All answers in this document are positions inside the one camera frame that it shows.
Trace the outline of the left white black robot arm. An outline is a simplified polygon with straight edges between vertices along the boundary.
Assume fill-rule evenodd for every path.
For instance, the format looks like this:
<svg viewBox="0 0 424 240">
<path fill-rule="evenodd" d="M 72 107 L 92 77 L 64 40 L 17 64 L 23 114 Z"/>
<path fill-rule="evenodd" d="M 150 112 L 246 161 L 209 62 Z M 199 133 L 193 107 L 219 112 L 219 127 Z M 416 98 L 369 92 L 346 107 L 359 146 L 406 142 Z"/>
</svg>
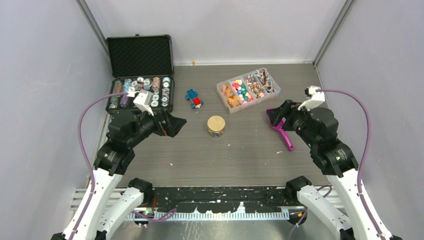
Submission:
<svg viewBox="0 0 424 240">
<path fill-rule="evenodd" d="M 107 141 L 98 150 L 90 168 L 91 181 L 80 205 L 63 232 L 53 240 L 110 240 L 118 227 L 138 206 L 148 207 L 154 199 L 153 185 L 134 178 L 123 195 L 107 209 L 107 203 L 132 160 L 134 147 L 152 134 L 175 137 L 187 120 L 159 114 L 121 111 L 111 117 Z"/>
</svg>

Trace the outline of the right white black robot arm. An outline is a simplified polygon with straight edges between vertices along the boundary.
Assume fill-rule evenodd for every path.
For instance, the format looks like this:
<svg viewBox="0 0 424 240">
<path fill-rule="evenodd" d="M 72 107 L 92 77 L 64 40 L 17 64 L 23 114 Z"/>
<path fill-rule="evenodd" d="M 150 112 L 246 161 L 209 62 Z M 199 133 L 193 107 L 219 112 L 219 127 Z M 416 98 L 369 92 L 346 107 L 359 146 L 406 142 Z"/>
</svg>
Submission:
<svg viewBox="0 0 424 240">
<path fill-rule="evenodd" d="M 370 220 L 358 191 L 359 164 L 352 150 L 338 138 L 339 122 L 324 107 L 298 109 L 299 103 L 286 100 L 280 107 L 266 110 L 272 126 L 294 131 L 310 149 L 313 163 L 336 188 L 346 213 L 342 213 L 304 176 L 286 183 L 285 198 L 291 205 L 303 204 L 332 231 L 337 240 L 398 240 L 375 215 Z"/>
</svg>

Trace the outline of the magenta plastic scoop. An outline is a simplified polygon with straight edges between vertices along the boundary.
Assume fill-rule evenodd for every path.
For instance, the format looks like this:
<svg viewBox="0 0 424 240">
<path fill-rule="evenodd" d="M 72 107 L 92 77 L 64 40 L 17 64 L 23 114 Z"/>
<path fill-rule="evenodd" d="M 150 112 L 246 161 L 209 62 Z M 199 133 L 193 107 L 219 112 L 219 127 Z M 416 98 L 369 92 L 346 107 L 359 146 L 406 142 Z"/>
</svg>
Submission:
<svg viewBox="0 0 424 240">
<path fill-rule="evenodd" d="M 278 131 L 278 132 L 279 132 L 279 134 L 281 135 L 281 137 L 282 137 L 282 139 L 283 139 L 283 141 L 284 141 L 284 144 L 285 144 L 285 146 L 286 146 L 287 150 L 288 150 L 288 151 L 290 151 L 290 152 L 294 151 L 294 150 L 295 150 L 295 147 L 294 147 L 294 145 L 293 145 L 293 143 L 292 143 L 292 141 L 291 141 L 291 139 L 290 139 L 289 135 L 288 135 L 288 134 L 286 133 L 286 131 L 283 129 L 283 126 L 284 126 L 284 124 L 285 124 L 285 119 L 283 118 L 283 119 L 279 122 L 279 124 L 278 124 L 277 126 L 274 126 L 274 125 L 272 124 L 272 121 L 271 121 L 271 119 L 270 119 L 270 117 L 269 117 L 268 115 L 267 115 L 267 119 L 268 119 L 268 121 L 269 121 L 269 123 L 270 123 L 271 127 L 272 127 L 274 130 Z"/>
</svg>

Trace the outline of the clear plastic jar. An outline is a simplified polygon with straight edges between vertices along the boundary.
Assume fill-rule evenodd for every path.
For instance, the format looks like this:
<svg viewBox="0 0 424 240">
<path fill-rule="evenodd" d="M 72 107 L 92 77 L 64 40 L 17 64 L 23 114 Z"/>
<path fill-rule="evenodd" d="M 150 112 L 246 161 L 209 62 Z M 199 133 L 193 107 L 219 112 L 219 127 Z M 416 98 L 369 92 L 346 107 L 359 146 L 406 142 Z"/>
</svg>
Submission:
<svg viewBox="0 0 424 240">
<path fill-rule="evenodd" d="M 225 133 L 225 128 L 219 130 L 208 128 L 208 133 L 211 137 L 219 138 Z"/>
</svg>

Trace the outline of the gold jar lid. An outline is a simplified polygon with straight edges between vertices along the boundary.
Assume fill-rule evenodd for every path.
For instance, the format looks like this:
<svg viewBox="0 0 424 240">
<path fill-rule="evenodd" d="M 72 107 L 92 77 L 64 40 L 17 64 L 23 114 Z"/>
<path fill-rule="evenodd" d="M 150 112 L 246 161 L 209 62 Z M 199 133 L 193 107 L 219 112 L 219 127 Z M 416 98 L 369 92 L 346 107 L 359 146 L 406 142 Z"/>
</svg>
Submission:
<svg viewBox="0 0 424 240">
<path fill-rule="evenodd" d="M 207 128 L 211 132 L 221 132 L 225 129 L 226 122 L 223 117 L 219 115 L 211 116 L 207 120 Z"/>
</svg>

